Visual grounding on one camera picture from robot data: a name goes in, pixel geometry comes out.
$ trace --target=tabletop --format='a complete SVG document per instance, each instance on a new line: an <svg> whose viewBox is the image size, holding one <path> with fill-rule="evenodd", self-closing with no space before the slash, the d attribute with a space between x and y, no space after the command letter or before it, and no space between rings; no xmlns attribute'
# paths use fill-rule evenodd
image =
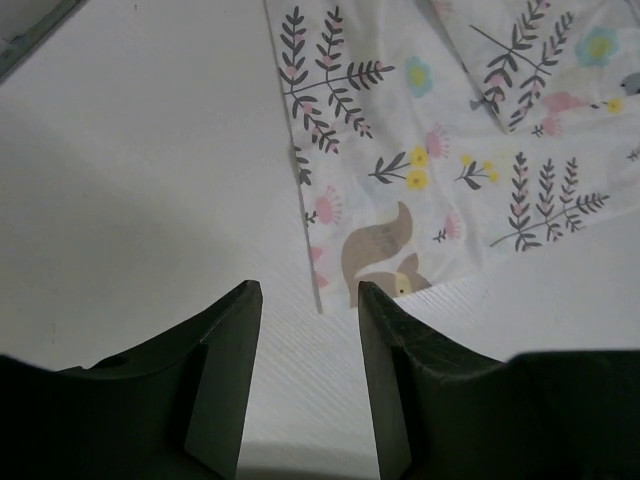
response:
<svg viewBox="0 0 640 480"><path fill-rule="evenodd" d="M89 0L0 85L0 347L90 366L259 280L240 469L378 478L355 311L321 316L259 0ZM640 346L640 213L401 305L506 359Z"/></svg>

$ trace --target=brown squirrel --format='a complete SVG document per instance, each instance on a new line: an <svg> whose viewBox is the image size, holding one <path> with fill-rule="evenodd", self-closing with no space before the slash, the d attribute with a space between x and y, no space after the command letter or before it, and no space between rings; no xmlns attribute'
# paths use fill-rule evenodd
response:
<svg viewBox="0 0 640 480"><path fill-rule="evenodd" d="M342 247L342 274L349 287L351 307L358 304L358 284L374 282L387 295L396 298L429 288L429 281L420 275L418 255L408 255L398 271L373 272L357 276L369 265L396 256L413 234L411 212L403 202L398 202L398 217L389 223L359 228L347 237Z"/></svg>

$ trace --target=blue flower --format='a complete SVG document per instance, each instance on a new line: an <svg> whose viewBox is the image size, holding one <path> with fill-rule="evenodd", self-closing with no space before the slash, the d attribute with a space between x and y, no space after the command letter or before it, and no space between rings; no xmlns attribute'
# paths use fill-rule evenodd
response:
<svg viewBox="0 0 640 480"><path fill-rule="evenodd" d="M423 63L419 57L413 56L407 60L404 67L407 84L414 97L424 97L433 88L431 68Z"/></svg>
<svg viewBox="0 0 640 480"><path fill-rule="evenodd" d="M576 45L578 63L583 67L606 67L620 50L618 31L595 27Z"/></svg>

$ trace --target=squirrel ear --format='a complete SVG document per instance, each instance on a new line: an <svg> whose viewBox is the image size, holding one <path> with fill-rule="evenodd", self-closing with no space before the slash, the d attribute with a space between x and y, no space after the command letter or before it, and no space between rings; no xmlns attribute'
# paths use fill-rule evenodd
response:
<svg viewBox="0 0 640 480"><path fill-rule="evenodd" d="M402 263L400 264L400 267L398 267L398 272L404 273L405 275L409 273L417 272L418 264L419 264L418 254L412 253L402 261Z"/></svg>

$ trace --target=squirrel tail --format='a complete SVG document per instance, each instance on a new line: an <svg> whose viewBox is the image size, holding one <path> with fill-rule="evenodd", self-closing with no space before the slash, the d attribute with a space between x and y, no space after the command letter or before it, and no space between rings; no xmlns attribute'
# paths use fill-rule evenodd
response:
<svg viewBox="0 0 640 480"><path fill-rule="evenodd" d="M352 297L358 289L358 272L396 256L409 243L412 234L411 212L403 202L398 202L395 220L359 228L347 237L342 247L342 274Z"/></svg>

